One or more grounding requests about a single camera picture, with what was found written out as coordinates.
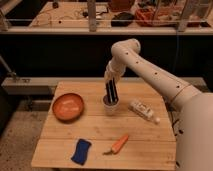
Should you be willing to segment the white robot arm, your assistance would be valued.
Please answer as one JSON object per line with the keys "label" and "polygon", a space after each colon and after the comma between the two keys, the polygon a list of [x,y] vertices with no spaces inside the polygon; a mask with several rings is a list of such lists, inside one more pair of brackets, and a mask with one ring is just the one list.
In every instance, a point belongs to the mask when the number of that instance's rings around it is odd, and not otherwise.
{"label": "white robot arm", "polygon": [[128,39],[111,47],[105,80],[118,81],[130,68],[179,111],[176,171],[213,171],[213,93],[204,93],[142,58],[140,42]]}

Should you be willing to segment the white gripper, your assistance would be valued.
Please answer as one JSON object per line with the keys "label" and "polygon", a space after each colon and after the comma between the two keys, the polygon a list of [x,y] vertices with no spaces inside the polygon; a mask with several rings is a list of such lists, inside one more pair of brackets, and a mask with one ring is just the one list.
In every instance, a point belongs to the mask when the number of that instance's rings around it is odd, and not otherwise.
{"label": "white gripper", "polygon": [[105,82],[109,82],[111,80],[110,85],[109,83],[106,83],[107,99],[108,103],[110,104],[112,104],[112,102],[117,103],[119,100],[115,82],[118,82],[123,75],[124,75],[123,66],[114,65],[112,61],[108,62],[106,66],[106,71],[104,73],[104,80]]}

